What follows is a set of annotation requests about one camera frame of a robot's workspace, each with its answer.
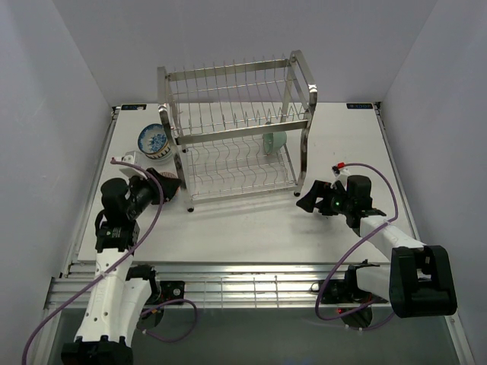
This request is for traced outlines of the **pale green bowl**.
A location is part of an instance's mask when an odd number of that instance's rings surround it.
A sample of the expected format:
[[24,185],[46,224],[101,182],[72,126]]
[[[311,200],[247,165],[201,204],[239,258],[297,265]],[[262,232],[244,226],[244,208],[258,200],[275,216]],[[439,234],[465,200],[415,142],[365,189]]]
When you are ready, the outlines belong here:
[[267,155],[276,154],[286,143],[286,132],[270,132],[263,135],[263,147]]

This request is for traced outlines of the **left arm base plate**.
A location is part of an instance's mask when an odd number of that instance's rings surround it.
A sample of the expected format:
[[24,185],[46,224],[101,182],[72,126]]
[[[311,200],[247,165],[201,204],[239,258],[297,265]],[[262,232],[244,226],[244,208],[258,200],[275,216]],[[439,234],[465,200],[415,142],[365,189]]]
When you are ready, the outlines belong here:
[[180,300],[185,296],[185,281],[157,281],[158,294],[153,304]]

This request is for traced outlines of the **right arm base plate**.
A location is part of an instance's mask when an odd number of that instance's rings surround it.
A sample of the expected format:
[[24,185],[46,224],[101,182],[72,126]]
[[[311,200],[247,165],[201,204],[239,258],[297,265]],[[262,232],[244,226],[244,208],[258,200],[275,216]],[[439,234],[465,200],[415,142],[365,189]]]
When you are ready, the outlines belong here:
[[[364,260],[359,265],[349,265],[345,271],[343,279],[333,279],[325,284],[324,280],[318,281],[318,289],[311,290],[317,294],[315,301],[315,314],[320,318],[320,304],[358,304],[359,306],[366,303],[386,303],[386,300],[376,294],[362,290],[358,287],[357,272],[362,268],[379,268],[379,265],[371,264]],[[372,330],[373,312],[370,306],[353,312],[352,308],[338,308],[338,319],[341,319],[345,325],[352,327],[354,330]]]

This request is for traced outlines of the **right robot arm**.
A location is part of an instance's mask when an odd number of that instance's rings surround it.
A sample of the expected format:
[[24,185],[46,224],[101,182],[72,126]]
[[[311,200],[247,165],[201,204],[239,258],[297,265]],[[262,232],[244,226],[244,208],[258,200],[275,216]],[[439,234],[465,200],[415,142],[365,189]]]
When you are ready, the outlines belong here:
[[385,300],[400,318],[450,316],[457,311],[457,296],[447,250],[426,245],[374,208],[371,180],[362,175],[339,177],[335,182],[315,181],[296,205],[307,213],[342,215],[347,226],[371,243],[389,263],[363,261],[350,265],[341,281],[332,278],[320,287],[320,302],[358,303]]

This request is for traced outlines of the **red blue zigzag bowl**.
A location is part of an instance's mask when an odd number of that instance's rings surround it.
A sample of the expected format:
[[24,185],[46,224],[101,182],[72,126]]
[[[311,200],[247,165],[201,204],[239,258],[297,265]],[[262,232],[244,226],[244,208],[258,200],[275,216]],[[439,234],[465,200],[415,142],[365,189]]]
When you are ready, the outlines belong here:
[[161,172],[159,182],[163,190],[164,201],[171,201],[180,190],[181,179],[173,173]]

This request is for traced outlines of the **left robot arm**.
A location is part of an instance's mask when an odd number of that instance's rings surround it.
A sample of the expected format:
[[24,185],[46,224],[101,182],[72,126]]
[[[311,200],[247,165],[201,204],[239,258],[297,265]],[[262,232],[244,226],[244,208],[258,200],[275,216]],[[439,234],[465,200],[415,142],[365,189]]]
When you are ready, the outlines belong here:
[[91,289],[74,341],[62,346],[64,364],[131,364],[132,337],[145,304],[156,303],[161,285],[150,265],[134,266],[137,219],[150,205],[177,193],[181,181],[149,168],[145,175],[112,178],[100,187],[102,210],[95,220],[98,282]]

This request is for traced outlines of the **blue patterned white bowl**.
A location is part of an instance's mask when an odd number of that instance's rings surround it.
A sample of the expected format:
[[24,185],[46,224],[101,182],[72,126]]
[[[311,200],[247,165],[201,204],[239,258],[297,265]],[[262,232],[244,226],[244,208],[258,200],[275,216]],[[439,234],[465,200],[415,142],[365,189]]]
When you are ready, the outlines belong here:
[[167,145],[167,136],[162,124],[144,127],[138,136],[138,149],[144,154],[156,154]]

